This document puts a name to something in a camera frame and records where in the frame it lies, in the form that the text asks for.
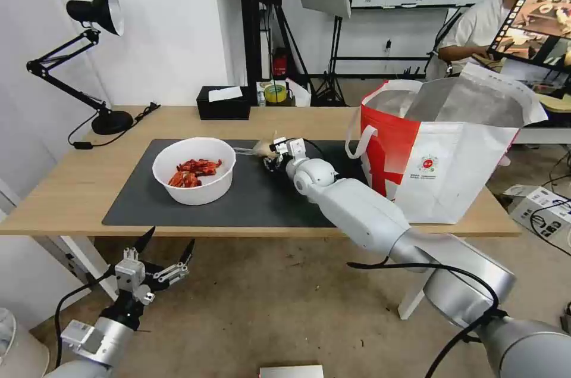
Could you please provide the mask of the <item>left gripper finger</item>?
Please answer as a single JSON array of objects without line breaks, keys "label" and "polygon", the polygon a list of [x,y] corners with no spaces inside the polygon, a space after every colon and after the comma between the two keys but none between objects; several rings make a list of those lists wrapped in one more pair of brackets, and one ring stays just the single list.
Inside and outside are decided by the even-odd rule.
[{"label": "left gripper finger", "polygon": [[123,258],[127,260],[138,261],[140,255],[147,247],[149,241],[153,237],[156,226],[151,227],[144,235],[138,237],[133,246],[125,248],[123,251]]},{"label": "left gripper finger", "polygon": [[189,273],[188,263],[192,258],[195,242],[195,239],[191,239],[185,247],[179,261],[155,273],[153,275],[153,280],[157,281],[158,283],[173,285],[174,283],[185,278]]}]

